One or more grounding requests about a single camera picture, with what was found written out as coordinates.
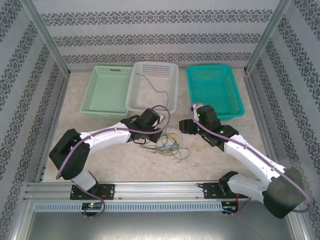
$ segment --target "black bracket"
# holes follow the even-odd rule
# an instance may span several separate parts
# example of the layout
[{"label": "black bracket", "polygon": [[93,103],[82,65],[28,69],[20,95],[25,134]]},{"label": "black bracket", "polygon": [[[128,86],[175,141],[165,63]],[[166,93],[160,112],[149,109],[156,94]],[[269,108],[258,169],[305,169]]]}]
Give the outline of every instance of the black bracket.
[{"label": "black bracket", "polygon": [[[224,194],[220,190],[218,182],[198,183],[198,187],[203,189],[204,199],[235,199],[237,197],[233,192]],[[239,194],[239,199],[247,198],[247,196]]]},{"label": "black bracket", "polygon": [[[102,198],[103,200],[113,200],[115,196],[115,184],[99,184],[97,193],[95,194],[97,197]],[[83,191],[81,191],[79,188],[76,187],[76,185],[72,185],[71,188],[71,194],[70,194],[71,200],[97,200],[96,198],[87,195]]]}]

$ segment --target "plastic basket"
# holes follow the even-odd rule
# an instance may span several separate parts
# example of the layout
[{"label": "plastic basket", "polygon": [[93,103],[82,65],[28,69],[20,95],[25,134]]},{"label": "plastic basket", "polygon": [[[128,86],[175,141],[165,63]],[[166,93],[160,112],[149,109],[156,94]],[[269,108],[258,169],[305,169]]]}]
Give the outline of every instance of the plastic basket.
[{"label": "plastic basket", "polygon": [[234,74],[228,65],[199,65],[186,69],[190,99],[214,108],[220,120],[245,114]]},{"label": "plastic basket", "polygon": [[[133,65],[130,84],[125,101],[128,110],[143,112],[155,105],[166,106],[170,113],[177,109],[178,99],[178,74],[179,68],[174,63],[140,61]],[[156,108],[157,112],[163,114],[163,108]]]},{"label": "plastic basket", "polygon": [[90,118],[120,119],[128,114],[126,98],[132,67],[95,66],[81,106]]}]

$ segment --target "patterned wallpaper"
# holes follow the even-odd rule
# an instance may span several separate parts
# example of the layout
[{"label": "patterned wallpaper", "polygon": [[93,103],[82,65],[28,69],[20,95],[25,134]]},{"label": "patterned wallpaper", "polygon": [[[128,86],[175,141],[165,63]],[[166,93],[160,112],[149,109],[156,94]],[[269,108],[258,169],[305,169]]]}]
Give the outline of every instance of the patterned wallpaper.
[{"label": "patterned wallpaper", "polygon": [[301,172],[313,200],[303,214],[312,239],[320,239],[319,20],[319,1],[293,0],[251,73],[278,160]]},{"label": "patterned wallpaper", "polygon": [[35,0],[71,70],[137,61],[245,67],[279,0]]},{"label": "patterned wallpaper", "polygon": [[64,75],[18,0],[1,0],[0,240],[37,174]]}]

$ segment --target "light green basket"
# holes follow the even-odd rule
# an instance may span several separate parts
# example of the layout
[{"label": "light green basket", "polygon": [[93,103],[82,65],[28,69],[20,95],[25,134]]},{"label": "light green basket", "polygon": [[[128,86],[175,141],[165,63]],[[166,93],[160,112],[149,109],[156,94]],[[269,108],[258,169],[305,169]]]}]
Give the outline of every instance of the light green basket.
[{"label": "light green basket", "polygon": [[132,69],[129,66],[95,66],[81,112],[90,118],[125,118]]}]

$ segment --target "marble floor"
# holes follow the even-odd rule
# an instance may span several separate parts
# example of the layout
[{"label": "marble floor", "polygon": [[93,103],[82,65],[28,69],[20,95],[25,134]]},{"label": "marble floor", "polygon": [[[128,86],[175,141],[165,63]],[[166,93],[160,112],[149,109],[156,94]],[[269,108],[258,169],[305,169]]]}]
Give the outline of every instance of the marble floor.
[{"label": "marble floor", "polygon": [[[264,153],[241,70],[234,69],[233,73],[245,114],[222,123],[233,126],[251,145]],[[74,128],[78,132],[91,132],[112,126],[119,121],[89,118],[80,112],[90,76],[90,72],[71,74],[52,146],[68,129]],[[172,115],[170,126],[178,128],[180,120],[189,118],[189,105],[190,96],[186,69],[181,68],[178,80],[177,110]],[[184,134],[183,146],[190,150],[190,155],[182,162],[177,163],[173,156],[153,154],[133,142],[117,144],[90,155],[85,168],[99,182],[218,180],[231,170],[246,177],[255,178],[255,175],[240,161],[220,151],[217,147],[211,147],[199,135]],[[56,174],[56,167],[48,159],[43,181],[56,182]],[[60,178],[59,182],[65,182],[65,180]]]}]

